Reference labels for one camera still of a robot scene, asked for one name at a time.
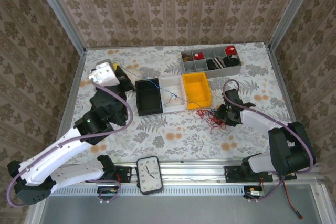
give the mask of white plastic box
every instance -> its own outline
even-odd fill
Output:
[[[182,76],[161,77],[159,78],[159,84],[160,88],[168,90],[178,97],[183,98],[183,100],[180,98],[175,99],[169,92],[160,89],[163,113],[187,109]]]

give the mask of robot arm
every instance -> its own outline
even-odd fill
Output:
[[[316,163],[316,157],[301,123],[277,121],[250,109],[255,105],[243,104],[236,89],[223,91],[223,96],[225,104],[222,104],[215,114],[218,118],[226,125],[250,126],[269,139],[270,152],[244,158],[242,170],[247,176],[260,172],[276,172],[285,176],[312,167],[311,163]],[[294,142],[295,146],[289,147],[287,141]]]
[[[91,110],[75,122],[74,127],[64,136],[27,161],[12,161],[8,164],[10,175],[16,179],[12,181],[16,182],[15,194],[24,203],[32,205],[62,187],[85,180],[111,179],[114,175],[116,167],[105,155],[85,164],[62,166],[78,153],[96,145],[111,134],[113,128],[110,123],[125,126],[128,119],[124,102],[125,92],[134,89],[134,86],[121,68],[109,62],[100,62],[92,70],[89,78],[95,83],[106,86],[101,88],[112,91],[117,98],[103,90],[97,90],[90,99]],[[130,125],[131,120],[132,114],[127,125]]]

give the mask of cable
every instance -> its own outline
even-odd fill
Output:
[[[198,103],[196,103],[196,102],[188,102],[187,100],[184,100],[183,98],[179,97],[177,94],[174,94],[174,93],[170,92],[170,91],[167,90],[167,89],[164,89],[164,88],[159,87],[158,85],[156,85],[155,82],[153,82],[151,79],[148,79],[148,78],[145,77],[145,76],[138,76],[137,74],[132,73],[131,71],[127,70],[126,68],[123,68],[123,67],[120,67],[120,68],[123,69],[123,70],[125,70],[126,72],[128,72],[128,73],[130,73],[130,74],[136,76],[136,77],[144,78],[144,79],[146,79],[147,81],[150,81],[150,82],[151,82],[154,86],[156,86],[158,89],[162,89],[162,90],[164,90],[164,91],[170,93],[173,97],[175,97],[175,99],[176,99],[176,98],[179,98],[179,99],[181,99],[182,101],[185,101],[185,102],[187,102],[187,103],[197,104],[197,106],[198,106],[199,108],[201,107],[201,106],[200,106]]]
[[[109,203],[110,201],[113,201],[117,196],[118,194],[120,193],[121,191],[121,184],[119,181],[117,180],[112,180],[112,179],[107,179],[107,180],[102,180],[102,179],[97,179],[97,180],[89,180],[89,182],[92,182],[92,183],[108,183],[108,182],[111,182],[111,183],[116,183],[118,184],[118,190],[117,192],[115,193],[115,195],[113,195],[110,199],[108,200],[104,200],[101,198],[101,194],[104,192],[104,191],[107,191],[107,190],[111,190],[111,188],[109,187],[104,187],[102,188],[100,191],[99,191],[99,195],[97,196],[98,199],[100,200],[100,203],[103,203],[103,202],[106,202],[106,203]]]
[[[287,191],[287,186],[285,184],[285,181],[282,182],[283,186],[284,186],[284,189],[285,189],[285,193],[286,193],[286,197],[287,197],[287,201],[288,201],[288,204],[290,205],[290,207],[293,209],[293,211],[296,213],[296,215],[298,216],[298,218],[300,220],[303,219],[303,216],[299,213],[299,211],[293,206],[292,202],[290,201],[290,198],[289,198],[289,194],[288,194],[288,191]]]
[[[168,102],[166,102],[164,105],[162,105],[162,106],[165,106],[166,104],[168,104],[168,103],[170,103],[170,101],[172,100],[172,98],[173,97],[175,97],[173,94],[170,96],[170,99],[169,99],[169,101]]]
[[[313,167],[314,167],[314,161],[313,161],[313,157],[312,157],[312,155],[311,155],[311,152],[310,152],[310,150],[308,149],[308,147],[307,147],[307,145],[304,143],[304,141],[293,131],[293,130],[291,130],[287,125],[285,125],[284,123],[282,123],[282,122],[279,122],[278,120],[276,120],[276,119],[274,119],[274,118],[272,118],[271,116],[269,116],[269,115],[266,115],[266,114],[264,114],[264,113],[262,113],[262,112],[260,112],[260,111],[258,111],[258,110],[255,110],[255,109],[252,109],[252,108],[249,108],[249,107],[246,107],[246,106],[243,106],[243,105],[240,105],[240,104],[237,104],[237,103],[235,103],[235,102],[233,102],[233,101],[231,101],[228,97],[227,97],[227,95],[225,94],[225,87],[226,87],[226,85],[229,83],[229,82],[231,82],[231,81],[234,81],[236,84],[237,84],[237,92],[239,91],[239,83],[238,83],[238,81],[237,80],[234,80],[234,79],[229,79],[229,80],[227,80],[225,83],[224,83],[224,85],[223,85],[223,97],[229,102],[229,103],[231,103],[232,105],[234,105],[234,106],[237,106],[237,107],[239,107],[239,108],[242,108],[242,109],[244,109],[244,110],[250,110],[250,111],[253,111],[253,112],[255,112],[255,113],[258,113],[259,115],[261,115],[261,116],[263,116],[263,117],[265,117],[265,118],[267,118],[267,119],[269,119],[269,120],[271,120],[272,122],[274,122],[274,123],[276,123],[276,124],[279,124],[280,126],[282,126],[282,127],[284,127],[289,133],[291,133],[299,142],[300,142],[300,144],[303,146],[303,148],[304,148],[304,150],[307,152],[307,154],[308,154],[308,156],[309,156],[309,162],[310,162],[310,164],[309,164],[309,168],[307,169],[307,170],[304,170],[304,171],[301,171],[301,172],[297,172],[297,173],[308,173],[308,172],[310,172],[312,169],[313,169]],[[253,199],[253,201],[256,201],[256,200],[263,200],[263,199],[266,199],[266,198],[268,198],[269,196],[271,196],[272,194],[273,194],[273,192],[278,188],[278,186],[279,185],[281,185],[281,183],[283,182],[283,180],[285,179],[285,177],[283,177],[280,181],[279,181],[279,183],[268,193],[268,194],[266,194],[265,196],[263,196],[263,197],[260,197],[259,199]]]
[[[226,129],[226,124],[223,120],[215,117],[216,110],[210,109],[210,110],[204,110],[202,108],[199,108],[196,112],[197,115],[200,116],[200,118],[203,118],[206,114],[208,115],[208,119],[206,119],[207,124],[210,127],[210,133],[212,133],[212,130],[214,128],[221,128],[222,130]]]
[[[266,193],[265,187],[264,187],[264,178],[261,178],[261,188]]]
[[[110,134],[115,134],[118,132],[121,132],[123,130],[125,130],[126,128],[128,128],[131,123],[133,122],[133,112],[131,107],[128,105],[128,103],[126,103],[126,101],[124,99],[122,99],[119,95],[117,95],[116,93],[114,93],[113,91],[94,83],[93,79],[91,79],[91,83],[98,89],[101,89],[103,91],[105,91],[106,93],[110,94],[111,96],[113,96],[114,98],[116,98],[118,101],[120,101],[122,104],[124,104],[126,106],[126,108],[128,109],[129,113],[130,113],[130,119],[128,121],[128,123],[122,127],[119,128],[117,130],[114,131],[108,131],[108,132],[102,132],[102,133],[96,133],[96,134],[89,134],[89,135],[84,135],[84,136],[76,136],[73,138],[70,138],[68,140],[65,140],[64,142],[60,143],[58,146],[53,147],[52,149],[48,150],[46,153],[44,153],[43,155],[41,155],[40,157],[38,157],[36,160],[34,160],[30,165],[27,165],[27,167],[25,169],[23,169],[21,172],[19,172],[16,176],[14,176],[14,178],[12,179],[12,181],[9,183],[8,188],[7,188],[7,193],[6,193],[6,197],[7,197],[7,201],[8,203],[12,206],[12,207],[23,207],[26,206],[25,204],[15,204],[12,199],[11,199],[11,191],[13,189],[14,183],[15,181],[22,176],[22,174],[25,174],[26,172],[30,171],[30,169],[36,165],[38,162],[40,162],[42,159],[44,159],[45,157],[47,157],[48,155],[50,155],[51,153],[53,153],[55,150],[62,148],[64,145],[72,143],[74,141],[80,140],[80,139],[86,139],[86,138],[91,138],[91,137],[98,137],[98,136],[108,136]]]

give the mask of floral tablecloth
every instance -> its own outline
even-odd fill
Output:
[[[205,46],[164,46],[124,49],[88,50],[81,78],[73,123],[90,110],[89,99],[94,87],[88,75],[97,62],[110,59],[127,69],[138,69],[147,78],[167,77],[182,73],[180,52]],[[235,44],[242,61],[239,75],[208,79],[212,91],[212,107],[223,103],[223,84],[229,78],[238,80],[239,95],[267,114],[289,121],[288,111],[263,43]],[[101,154],[114,162],[134,162],[141,157],[156,155],[160,160],[219,159],[245,157],[269,148],[268,139],[253,129],[238,125],[213,129],[196,110],[171,112],[139,117],[135,92],[127,93],[127,102],[134,112],[134,121],[125,131],[112,134],[68,163],[82,163]]]

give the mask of connector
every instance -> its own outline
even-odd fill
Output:
[[[300,220],[303,219],[303,216],[299,213],[299,211],[295,211],[296,215],[299,217]]]
[[[115,194],[118,191],[119,186],[98,186],[97,194],[106,195],[106,194]]]
[[[264,196],[265,195],[264,191],[251,191],[250,193],[252,196]]]

